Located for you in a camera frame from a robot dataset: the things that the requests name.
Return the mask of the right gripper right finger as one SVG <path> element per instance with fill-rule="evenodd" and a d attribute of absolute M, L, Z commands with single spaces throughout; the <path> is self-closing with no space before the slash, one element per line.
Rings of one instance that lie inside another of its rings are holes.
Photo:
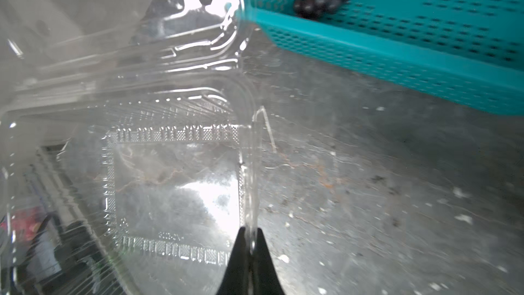
<path fill-rule="evenodd" d="M 252 289 L 256 295 L 284 295 L 263 230 L 257 230 L 251 251 Z"/>

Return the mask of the clear clamshell container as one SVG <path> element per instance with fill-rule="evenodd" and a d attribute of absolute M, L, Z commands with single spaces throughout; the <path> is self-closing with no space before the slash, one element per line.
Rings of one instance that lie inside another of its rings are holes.
<path fill-rule="evenodd" d="M 1 0 L 2 294 L 217 293 L 256 224 L 246 1 Z"/>

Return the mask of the teal plastic basket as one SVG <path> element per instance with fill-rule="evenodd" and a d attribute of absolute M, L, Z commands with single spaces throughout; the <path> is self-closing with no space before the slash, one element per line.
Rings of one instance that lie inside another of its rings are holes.
<path fill-rule="evenodd" d="M 498 115 L 523 114 L 523 0 L 350 0 L 306 20 L 247 0 L 277 46 Z"/>

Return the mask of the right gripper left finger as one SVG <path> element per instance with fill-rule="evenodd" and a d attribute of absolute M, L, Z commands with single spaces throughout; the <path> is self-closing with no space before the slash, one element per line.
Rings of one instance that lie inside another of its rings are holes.
<path fill-rule="evenodd" d="M 246 228 L 241 227 L 216 295 L 248 294 L 249 257 L 250 249 L 246 239 Z"/>

